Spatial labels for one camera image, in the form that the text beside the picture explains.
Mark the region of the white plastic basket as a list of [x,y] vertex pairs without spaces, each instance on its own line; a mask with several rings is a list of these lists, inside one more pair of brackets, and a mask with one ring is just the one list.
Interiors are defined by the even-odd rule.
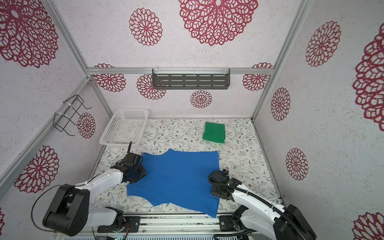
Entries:
[[99,143],[112,148],[137,148],[142,140],[150,111],[148,109],[117,109]]

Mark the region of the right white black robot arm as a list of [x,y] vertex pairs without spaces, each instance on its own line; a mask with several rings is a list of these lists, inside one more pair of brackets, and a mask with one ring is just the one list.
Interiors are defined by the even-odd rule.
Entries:
[[287,207],[273,203],[257,195],[241,181],[229,178],[229,171],[212,172],[208,181],[211,194],[240,205],[231,215],[219,216],[220,234],[215,240],[237,237],[248,240],[252,233],[264,235],[271,240],[315,240],[317,235],[294,205]]

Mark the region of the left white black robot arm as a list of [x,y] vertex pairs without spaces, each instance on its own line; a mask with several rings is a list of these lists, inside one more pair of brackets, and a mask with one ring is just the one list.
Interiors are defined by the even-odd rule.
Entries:
[[120,232],[127,227],[121,210],[90,208],[90,202],[105,190],[121,183],[134,184],[147,174],[143,157],[127,153],[104,173],[77,185],[61,185],[43,217],[44,227],[68,236],[75,236],[84,228],[106,227]]

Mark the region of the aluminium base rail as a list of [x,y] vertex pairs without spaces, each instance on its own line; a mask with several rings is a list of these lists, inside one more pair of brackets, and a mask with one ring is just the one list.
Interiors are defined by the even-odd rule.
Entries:
[[149,213],[130,214],[126,217],[139,217],[138,231],[128,236],[142,235],[208,235],[221,232],[220,217],[231,216],[232,213],[219,213],[216,218],[198,213]]

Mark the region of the green tank top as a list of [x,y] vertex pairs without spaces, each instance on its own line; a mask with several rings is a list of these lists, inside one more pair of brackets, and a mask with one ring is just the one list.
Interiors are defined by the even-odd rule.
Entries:
[[205,123],[203,140],[214,143],[224,144],[226,139],[226,130],[224,124]]

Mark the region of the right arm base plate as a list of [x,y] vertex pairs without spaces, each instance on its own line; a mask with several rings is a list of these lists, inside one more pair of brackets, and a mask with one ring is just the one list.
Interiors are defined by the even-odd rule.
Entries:
[[233,215],[219,216],[221,232],[239,232],[245,229],[240,219]]

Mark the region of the blue tank top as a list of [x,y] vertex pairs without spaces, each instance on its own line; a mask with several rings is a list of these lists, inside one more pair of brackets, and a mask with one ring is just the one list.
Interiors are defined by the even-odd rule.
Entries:
[[219,152],[183,152],[169,149],[162,155],[144,153],[147,175],[127,185],[127,195],[153,206],[174,204],[215,218],[220,199],[211,194],[208,177],[219,170]]

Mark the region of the grey slotted wall shelf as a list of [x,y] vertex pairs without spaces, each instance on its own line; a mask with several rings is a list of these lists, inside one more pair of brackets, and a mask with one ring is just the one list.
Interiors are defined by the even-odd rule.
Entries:
[[152,85],[156,90],[227,90],[231,71],[161,71],[152,70]]

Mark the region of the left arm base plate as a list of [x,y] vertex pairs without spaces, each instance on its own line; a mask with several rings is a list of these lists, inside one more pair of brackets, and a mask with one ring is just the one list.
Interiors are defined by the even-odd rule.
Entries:
[[121,224],[121,227],[113,227],[113,226],[99,226],[97,228],[97,233],[138,233],[140,227],[141,217],[135,216],[124,216],[124,220]]

